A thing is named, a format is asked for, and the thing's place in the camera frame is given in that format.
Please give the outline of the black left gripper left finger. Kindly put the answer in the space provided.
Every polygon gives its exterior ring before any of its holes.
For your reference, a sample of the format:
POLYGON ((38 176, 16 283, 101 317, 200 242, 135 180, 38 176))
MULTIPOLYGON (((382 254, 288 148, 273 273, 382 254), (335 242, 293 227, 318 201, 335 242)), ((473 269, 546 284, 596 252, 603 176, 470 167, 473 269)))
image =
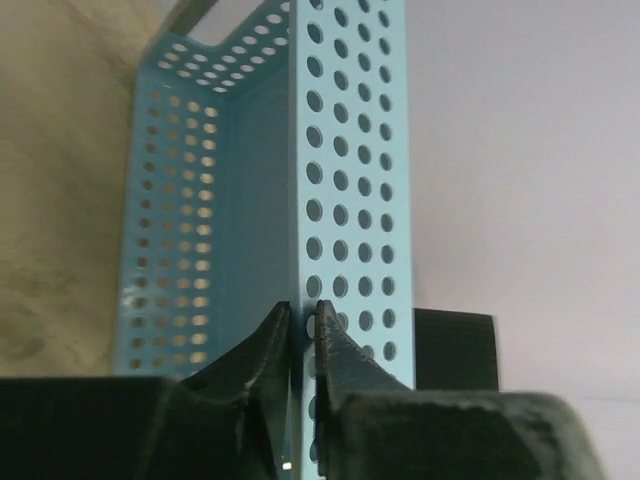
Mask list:
POLYGON ((184 380, 5 378, 5 479, 275 479, 289 389, 290 306, 184 380))

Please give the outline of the light blue perforated basket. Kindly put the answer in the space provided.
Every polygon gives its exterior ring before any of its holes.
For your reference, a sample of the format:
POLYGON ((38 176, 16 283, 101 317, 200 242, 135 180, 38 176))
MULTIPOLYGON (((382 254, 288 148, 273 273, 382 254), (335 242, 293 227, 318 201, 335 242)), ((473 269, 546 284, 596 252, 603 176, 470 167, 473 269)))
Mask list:
POLYGON ((112 370, 183 379, 293 311, 283 479, 317 477, 312 309, 415 383, 405 5, 179 1, 133 96, 112 370))

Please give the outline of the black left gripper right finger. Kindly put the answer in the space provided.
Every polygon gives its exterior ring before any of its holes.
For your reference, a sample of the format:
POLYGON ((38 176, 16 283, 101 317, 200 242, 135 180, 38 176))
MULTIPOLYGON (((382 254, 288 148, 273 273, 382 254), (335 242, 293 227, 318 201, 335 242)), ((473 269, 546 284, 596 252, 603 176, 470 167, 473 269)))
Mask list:
POLYGON ((419 390, 315 312, 315 446, 328 479, 602 479, 577 413, 541 393, 419 390))

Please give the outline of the large black ribbed bin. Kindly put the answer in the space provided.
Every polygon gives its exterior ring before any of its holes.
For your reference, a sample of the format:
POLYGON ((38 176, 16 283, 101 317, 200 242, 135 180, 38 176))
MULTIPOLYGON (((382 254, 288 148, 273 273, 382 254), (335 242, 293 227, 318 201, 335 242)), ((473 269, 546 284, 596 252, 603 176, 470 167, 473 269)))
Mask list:
POLYGON ((416 308, 414 338, 417 389, 500 389, 492 316, 416 308))

